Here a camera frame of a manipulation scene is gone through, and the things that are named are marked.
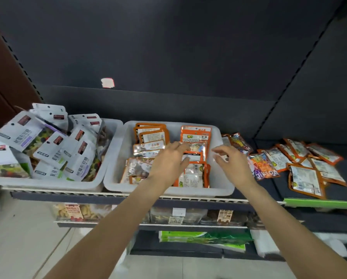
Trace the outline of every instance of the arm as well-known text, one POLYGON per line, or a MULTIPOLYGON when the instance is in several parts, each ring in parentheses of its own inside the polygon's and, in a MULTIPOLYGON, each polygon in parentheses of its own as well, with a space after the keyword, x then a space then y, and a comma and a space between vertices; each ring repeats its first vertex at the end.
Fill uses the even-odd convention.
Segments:
POLYGON ((149 177, 76 244, 45 279, 109 278, 145 214, 188 166, 189 158, 181 162, 187 150, 187 144, 178 142, 161 150, 149 177))
POLYGON ((347 261, 297 221, 252 177, 247 158, 236 148, 213 149, 229 181, 250 201, 297 278, 347 278, 347 261))

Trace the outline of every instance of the tiled floor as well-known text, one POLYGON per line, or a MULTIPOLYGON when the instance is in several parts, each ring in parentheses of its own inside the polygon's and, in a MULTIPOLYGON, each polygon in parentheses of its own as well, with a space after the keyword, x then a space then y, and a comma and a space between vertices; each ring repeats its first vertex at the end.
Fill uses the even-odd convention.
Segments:
MULTIPOLYGON (((58 228, 50 204, 4 197, 0 212, 0 279, 41 279, 82 235, 58 228)), ((112 279, 295 278, 286 263, 191 257, 127 256, 112 279)))

